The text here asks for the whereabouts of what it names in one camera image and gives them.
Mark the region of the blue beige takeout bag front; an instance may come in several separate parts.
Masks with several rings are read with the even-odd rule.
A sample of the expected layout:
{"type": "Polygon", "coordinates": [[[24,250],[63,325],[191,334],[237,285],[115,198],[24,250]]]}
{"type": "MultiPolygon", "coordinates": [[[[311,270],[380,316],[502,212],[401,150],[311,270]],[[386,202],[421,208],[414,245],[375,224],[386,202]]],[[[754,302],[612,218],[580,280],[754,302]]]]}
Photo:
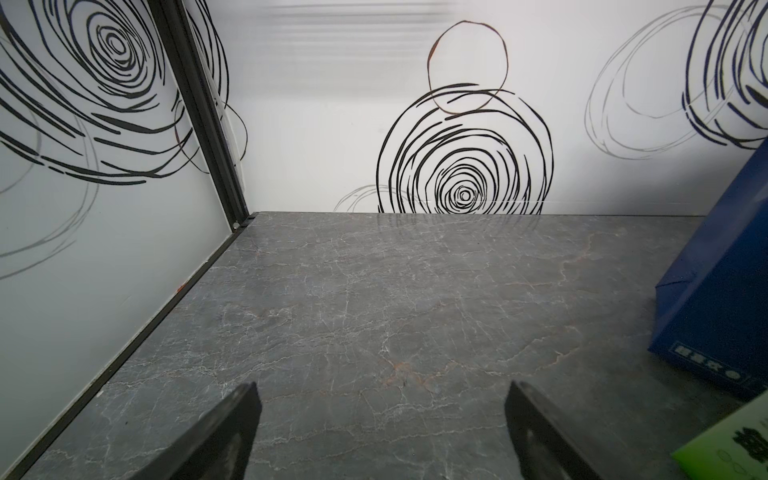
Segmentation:
{"type": "Polygon", "coordinates": [[[767,146],[656,286],[649,351],[751,400],[767,389],[767,146]]]}

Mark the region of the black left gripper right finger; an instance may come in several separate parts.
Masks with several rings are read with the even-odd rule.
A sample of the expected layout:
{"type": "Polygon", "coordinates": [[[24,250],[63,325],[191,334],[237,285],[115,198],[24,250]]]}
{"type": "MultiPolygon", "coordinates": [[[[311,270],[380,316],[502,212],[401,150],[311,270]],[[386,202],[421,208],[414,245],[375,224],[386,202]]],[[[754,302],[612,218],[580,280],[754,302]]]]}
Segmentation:
{"type": "Polygon", "coordinates": [[[525,479],[606,477],[596,440],[532,385],[513,381],[504,413],[525,479]]]}

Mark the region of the black corner frame post left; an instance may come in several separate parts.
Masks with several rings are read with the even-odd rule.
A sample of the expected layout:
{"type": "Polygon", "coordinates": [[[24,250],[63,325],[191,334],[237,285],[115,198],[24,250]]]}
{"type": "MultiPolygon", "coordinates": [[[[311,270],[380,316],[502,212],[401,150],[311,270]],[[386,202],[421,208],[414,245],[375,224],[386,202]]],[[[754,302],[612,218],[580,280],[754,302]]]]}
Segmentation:
{"type": "Polygon", "coordinates": [[[235,232],[245,225],[249,211],[184,5],[161,0],[148,5],[221,206],[235,232]]]}

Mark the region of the green white bag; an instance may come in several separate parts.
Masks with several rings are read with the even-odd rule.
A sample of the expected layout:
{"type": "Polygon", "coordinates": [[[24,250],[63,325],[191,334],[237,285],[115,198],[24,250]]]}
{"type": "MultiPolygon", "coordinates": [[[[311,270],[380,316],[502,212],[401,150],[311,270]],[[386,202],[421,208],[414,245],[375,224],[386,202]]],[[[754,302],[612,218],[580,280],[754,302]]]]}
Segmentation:
{"type": "Polygon", "coordinates": [[[690,479],[767,480],[764,392],[671,454],[690,479]]]}

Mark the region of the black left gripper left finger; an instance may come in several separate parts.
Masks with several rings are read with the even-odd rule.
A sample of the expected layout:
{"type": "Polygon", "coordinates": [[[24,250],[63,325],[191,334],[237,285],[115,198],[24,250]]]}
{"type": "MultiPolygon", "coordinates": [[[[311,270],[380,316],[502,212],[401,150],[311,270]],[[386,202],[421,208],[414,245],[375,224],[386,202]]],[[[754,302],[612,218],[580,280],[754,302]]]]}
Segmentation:
{"type": "Polygon", "coordinates": [[[132,478],[244,478],[261,413],[257,384],[237,386],[132,478]]]}

